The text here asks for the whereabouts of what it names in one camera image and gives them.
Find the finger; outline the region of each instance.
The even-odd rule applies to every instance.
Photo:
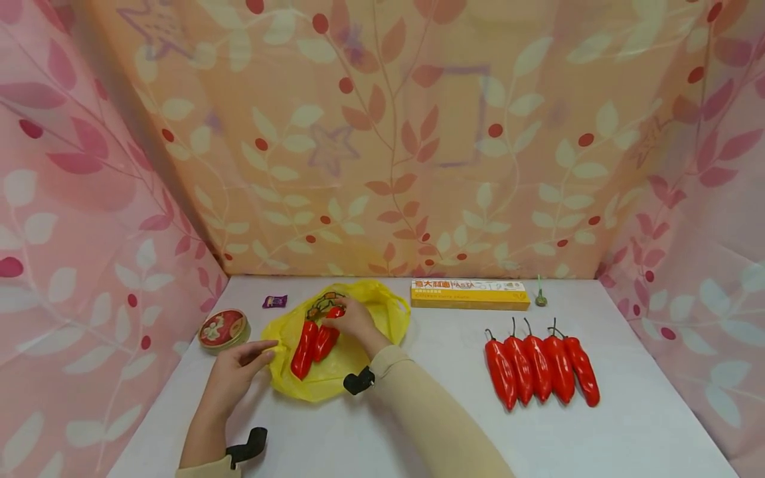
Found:
[[[274,351],[266,350],[258,355],[252,362],[242,367],[242,373],[248,380],[255,378],[255,375],[263,370],[263,367],[267,366],[274,359]]]

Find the fake chili pepper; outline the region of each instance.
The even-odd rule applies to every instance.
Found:
[[[300,334],[300,342],[292,356],[290,370],[301,381],[311,370],[311,358],[314,353],[316,336],[319,334],[319,326],[312,320],[303,322],[303,332]]]
[[[529,321],[524,317],[526,325],[529,326],[529,335],[523,339],[523,349],[526,352],[526,356],[531,363],[531,371],[534,379],[534,394],[539,399],[540,403],[547,402],[552,393],[552,376],[550,375],[550,367],[547,363],[547,357],[545,357],[544,342],[539,337],[535,337],[531,331],[531,325]]]
[[[601,390],[597,387],[597,380],[595,380],[595,372],[592,369],[590,357],[581,348],[579,339],[565,336],[557,329],[553,329],[552,332],[555,333],[556,331],[563,337],[563,347],[568,354],[568,358],[571,360],[576,377],[579,379],[579,387],[581,388],[582,395],[584,395],[584,400],[590,407],[597,406],[601,402]]]
[[[327,312],[328,319],[337,319],[343,315],[345,315],[345,309],[338,307],[337,305],[332,307]],[[327,358],[327,356],[332,351],[332,347],[334,347],[335,343],[337,343],[338,337],[340,337],[340,331],[338,329],[327,327],[323,324],[321,325],[319,334],[316,337],[316,343],[314,345],[314,362],[319,363]]]
[[[513,335],[505,339],[505,350],[513,364],[513,371],[516,373],[518,398],[525,407],[531,401],[531,397],[534,396],[534,378],[529,359],[523,351],[523,341],[516,337],[515,317],[513,317]]]
[[[557,330],[555,325],[557,318],[553,319],[552,335],[547,337],[544,342],[544,351],[552,370],[552,390],[565,405],[574,398],[574,370],[571,367],[571,360],[568,358],[563,340],[555,336]]]
[[[513,364],[507,356],[505,346],[494,338],[491,330],[486,329],[486,332],[489,333],[490,340],[483,349],[486,352],[491,382],[494,384],[496,396],[500,398],[507,411],[512,411],[518,398]]]

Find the star pattern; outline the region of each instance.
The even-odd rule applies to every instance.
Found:
[[[171,0],[142,0],[142,3],[142,8],[117,8],[117,13],[143,36],[149,46],[146,59],[160,60],[171,50],[192,58],[185,47],[183,27],[178,24]]]

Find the white table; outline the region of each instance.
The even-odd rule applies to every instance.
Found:
[[[262,309],[266,295],[289,294],[294,307],[335,281],[235,277],[216,309],[244,311],[257,339],[284,313]],[[409,297],[410,280],[382,281]],[[526,282],[531,291],[535,286]],[[403,343],[478,422],[517,478],[737,476],[598,282],[545,281],[543,287],[549,306],[525,313],[413,309]],[[589,408],[577,394],[567,408],[534,400],[505,415],[486,371],[483,330],[503,339],[513,314],[528,317],[539,335],[557,316],[559,329],[581,339],[601,387],[600,405]],[[212,364],[192,343],[111,478],[170,476]],[[367,392],[308,405],[274,392],[263,375],[229,420],[229,444],[244,443],[252,427],[269,430],[265,453],[245,465],[245,476],[427,476],[409,439]]]

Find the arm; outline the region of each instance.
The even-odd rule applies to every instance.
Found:
[[[432,476],[515,478],[491,440],[449,392],[392,345],[374,327],[371,317],[354,318],[365,315],[362,304],[347,299],[343,302],[349,324],[338,328],[355,336],[372,359],[369,368],[375,374],[375,393],[399,419]],[[357,309],[356,304],[364,310]]]

